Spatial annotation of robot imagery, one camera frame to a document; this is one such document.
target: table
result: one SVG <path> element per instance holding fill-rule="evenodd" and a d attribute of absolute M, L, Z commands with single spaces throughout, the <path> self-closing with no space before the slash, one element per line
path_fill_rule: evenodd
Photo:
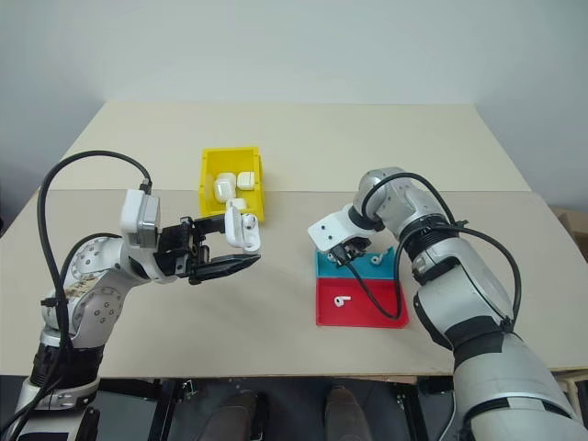
<path fill-rule="evenodd" d="M 198 287 L 180 280 L 134 289 L 108 342 L 102 376 L 450 373 L 452 356 L 430 341 L 413 311 L 403 330 L 314 324 L 306 228 L 349 202 L 368 169 L 394 164 L 425 175 L 444 191 L 458 219 L 511 249 L 524 282 L 517 329 L 548 366 L 588 367 L 580 350 L 588 334 L 586 265 L 471 106 L 109 103 L 67 154 L 109 149 L 139 159 L 152 172 L 165 226 L 198 213 L 193 190 L 202 148 L 247 144 L 260 146 L 266 170 L 262 260 Z M 108 159 L 66 169 L 50 192 L 57 258 L 87 233 L 117 232 L 121 189 L 138 180 L 127 165 Z M 34 211 L 35 198 L 0 240 L 1 374 L 29 373 L 42 324 L 39 299 L 51 286 Z M 219 235 L 209 243 L 216 255 L 231 250 Z M 390 244 L 383 232 L 375 247 Z M 500 255 L 475 246 L 511 287 Z M 406 292 L 414 293 L 406 261 L 401 276 Z"/>

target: yellow plastic box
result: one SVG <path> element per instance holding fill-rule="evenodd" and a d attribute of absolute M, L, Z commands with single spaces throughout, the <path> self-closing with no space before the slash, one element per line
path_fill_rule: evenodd
<path fill-rule="evenodd" d="M 202 152 L 202 172 L 200 175 L 200 213 L 202 216 L 224 214 L 226 204 L 214 198 L 214 180 L 219 173 L 231 172 L 237 176 L 241 172 L 254 172 L 253 190 L 237 191 L 237 198 L 247 201 L 243 212 L 253 213 L 260 222 L 264 221 L 264 185 L 261 156 L 257 147 L 236 147 L 226 149 L 206 149 Z"/>

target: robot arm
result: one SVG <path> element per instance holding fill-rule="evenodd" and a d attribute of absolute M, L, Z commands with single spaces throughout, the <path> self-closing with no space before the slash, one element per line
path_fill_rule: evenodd
<path fill-rule="evenodd" d="M 254 215 L 229 208 L 225 215 L 192 220 L 159 230 L 159 198 L 128 190 L 120 217 L 121 237 L 98 236 L 83 241 L 72 254 L 64 280 L 68 300 L 71 348 L 60 356 L 60 326 L 51 300 L 44 300 L 45 322 L 30 377 L 18 399 L 22 409 L 38 393 L 57 362 L 56 388 L 43 398 L 21 435 L 66 434 L 55 439 L 93 439 L 99 411 L 88 407 L 95 398 L 97 375 L 105 344 L 122 312 L 131 288 L 154 281 L 170 283 L 187 277 L 190 284 L 225 277 L 252 265 L 260 255 L 259 229 Z M 212 232 L 227 234 L 230 245 L 244 254 L 209 258 L 204 244 Z"/>
<path fill-rule="evenodd" d="M 416 314 L 455 357 L 464 439 L 588 439 L 551 373 L 513 334 L 518 304 L 511 305 L 498 278 L 459 236 L 447 206 L 408 175 L 399 168 L 367 173 L 353 205 L 309 228 L 319 250 L 346 265 L 383 228 L 405 245 L 421 285 L 413 298 Z"/>

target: blue tray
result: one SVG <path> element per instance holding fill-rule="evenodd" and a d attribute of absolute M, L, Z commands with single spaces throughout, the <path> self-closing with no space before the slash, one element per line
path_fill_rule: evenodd
<path fill-rule="evenodd" d="M 393 280 L 394 277 L 394 249 L 389 248 L 383 255 L 379 265 L 371 263 L 371 258 L 376 253 L 366 253 L 353 261 L 352 265 L 362 278 Z M 337 268 L 334 262 L 327 258 L 327 254 L 316 252 L 316 277 L 317 278 L 355 278 L 349 268 L 342 266 Z"/>

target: white table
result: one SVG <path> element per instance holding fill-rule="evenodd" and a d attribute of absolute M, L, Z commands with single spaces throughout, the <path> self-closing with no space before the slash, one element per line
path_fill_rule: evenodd
<path fill-rule="evenodd" d="M 115 104 L 110 110 L 105 107 L 72 148 L 72 152 L 104 148 L 129 153 L 152 168 L 155 187 L 178 186 L 177 189 L 154 192 L 162 198 L 163 226 L 176 223 L 181 215 L 195 216 L 198 213 L 197 193 L 191 191 L 193 187 L 189 184 L 189 179 L 182 173 L 174 173 L 171 166 L 174 164 L 189 173 L 190 179 L 198 178 L 198 148 L 204 144 L 193 147 L 194 163 L 188 161 L 186 154 L 189 140 L 199 139 L 201 135 L 184 127 L 187 117 L 181 111 L 182 107 L 186 108 L 189 115 L 204 111 L 200 105 L 188 104 Z M 314 107 L 295 108 L 301 115 L 306 112 L 303 108 L 311 113 L 317 111 Z M 436 174 L 432 178 L 433 182 L 443 190 L 455 190 L 460 179 L 468 182 L 463 188 L 474 186 L 485 190 L 446 192 L 445 196 L 458 219 L 469 219 L 473 228 L 495 236 L 508 246 L 517 259 L 524 283 L 523 305 L 517 331 L 550 368 L 587 368 L 588 352 L 582 349 L 585 348 L 583 339 L 588 334 L 588 322 L 583 319 L 588 308 L 588 269 L 571 238 L 560 227 L 541 198 L 527 191 L 524 180 L 500 150 L 500 146 L 492 141 L 487 130 L 468 126 L 468 120 L 477 121 L 472 122 L 474 126 L 480 124 L 469 107 L 450 107 L 448 112 L 452 115 L 451 118 L 447 115 L 443 117 L 442 107 L 434 107 L 433 110 L 428 107 L 407 108 L 412 109 L 412 118 L 421 121 L 427 121 L 427 118 L 419 117 L 421 110 L 424 114 L 439 114 L 438 117 L 443 120 L 461 118 L 464 131 L 477 133 L 476 136 L 472 134 L 468 141 L 472 149 L 479 149 L 481 144 L 487 142 L 485 148 L 479 149 L 480 154 L 493 157 L 494 167 L 506 170 L 506 178 L 501 182 L 495 182 L 498 175 L 496 168 L 491 173 L 486 171 L 486 164 L 491 160 L 488 158 L 485 163 L 480 161 L 479 164 L 461 161 L 454 172 L 443 177 L 440 170 L 449 166 L 444 158 L 451 157 L 452 153 L 436 153 L 435 149 L 430 148 L 427 154 L 434 158 L 431 161 L 422 160 L 420 164 L 423 167 L 416 171 L 427 175 L 423 170 L 430 169 Z M 407 108 L 402 107 L 399 112 L 402 113 Z M 296 113 L 295 110 L 289 112 L 289 115 Z M 336 107 L 334 113 L 339 111 L 339 107 Z M 393 109 L 390 114 L 395 114 L 396 111 Z M 216 115 L 221 119 L 222 111 L 218 109 Z M 429 122 L 432 124 L 434 120 L 429 114 Z M 290 123 L 292 126 L 303 126 L 295 119 Z M 316 124 L 317 132 L 320 131 L 319 127 L 328 126 L 324 120 L 320 125 L 318 122 Z M 454 131 L 461 126 L 455 121 L 453 129 L 445 133 L 446 136 L 457 137 Z M 246 133 L 249 127 L 251 126 L 243 125 L 240 129 L 235 129 L 235 133 Z M 284 131 L 286 134 L 293 133 L 293 130 Z M 330 126 L 324 129 L 325 147 L 319 155 L 321 161 L 330 153 L 336 154 L 333 147 L 336 143 L 327 140 L 327 134 L 324 134 L 328 133 L 328 136 L 333 137 L 336 131 L 331 130 Z M 166 156 L 161 156 L 162 159 L 157 161 L 152 151 L 145 152 L 143 149 L 162 144 L 163 140 L 159 138 L 163 136 L 163 132 L 169 136 L 174 134 L 174 138 L 166 144 Z M 414 138 L 420 139 L 421 135 L 415 133 Z M 224 143 L 254 143 L 254 140 L 238 142 L 237 135 L 234 136 L 231 142 Z M 412 307 L 412 323 L 402 330 L 330 328 L 314 324 L 313 246 L 306 235 L 306 228 L 325 214 L 340 209 L 351 200 L 353 193 L 275 191 L 292 189 L 294 185 L 300 185 L 305 190 L 312 189 L 312 186 L 320 189 L 321 186 L 331 186 L 333 181 L 338 182 L 345 190 L 352 190 L 357 179 L 368 168 L 402 162 L 395 163 L 393 160 L 396 155 L 382 150 L 380 143 L 370 143 L 370 146 L 374 146 L 373 150 L 366 147 L 362 154 L 352 155 L 356 164 L 340 159 L 336 169 L 331 167 L 330 171 L 325 170 L 318 178 L 303 167 L 302 163 L 298 168 L 285 168 L 279 161 L 282 147 L 278 145 L 277 141 L 270 146 L 260 143 L 265 169 L 268 176 L 275 178 L 271 180 L 269 177 L 267 182 L 270 191 L 266 192 L 262 259 L 239 274 L 212 280 L 197 287 L 180 280 L 171 285 L 150 284 L 134 289 L 107 344 L 101 375 L 188 378 L 247 375 L 434 375 L 451 372 L 452 356 L 430 341 L 415 318 Z M 378 151 L 376 155 L 388 156 L 380 162 L 370 163 L 368 157 L 374 151 Z M 403 159 L 405 162 L 414 160 L 417 163 L 418 154 L 407 153 Z M 119 210 L 124 191 L 96 188 L 135 187 L 139 177 L 135 172 L 128 172 L 127 168 L 119 170 L 119 165 L 112 160 L 107 168 L 100 169 L 97 166 L 100 161 L 107 160 L 96 160 L 96 164 L 86 160 L 85 164 L 73 166 L 57 186 L 70 189 L 50 193 L 50 237 L 58 259 L 65 256 L 79 237 L 96 231 L 116 232 L 119 228 Z M 469 171 L 474 166 L 477 167 L 477 174 Z M 345 177 L 345 174 L 337 173 L 345 169 L 353 176 Z M 88 181 L 80 180 L 75 183 L 75 179 L 82 178 L 76 177 L 81 170 L 89 174 L 101 174 L 102 177 L 98 179 L 92 175 Z M 119 172 L 125 176 L 121 180 L 116 177 Z M 292 178 L 285 184 L 281 180 L 284 176 L 288 179 L 294 176 L 296 179 Z M 506 188 L 501 190 L 492 186 Z M 33 198 L 0 240 L 2 374 L 29 373 L 42 324 L 39 300 L 51 287 L 38 243 L 35 202 Z M 75 219 L 66 214 L 72 208 L 78 213 Z M 218 234 L 209 237 L 209 244 L 213 255 L 225 254 L 231 250 Z M 390 244 L 393 244 L 391 235 L 382 233 L 375 246 L 381 250 Z M 501 256 L 480 243 L 475 243 L 475 246 L 505 286 L 510 288 L 511 275 Z M 417 286 L 410 277 L 410 266 L 406 260 L 402 262 L 401 277 L 405 291 L 414 293 Z"/>

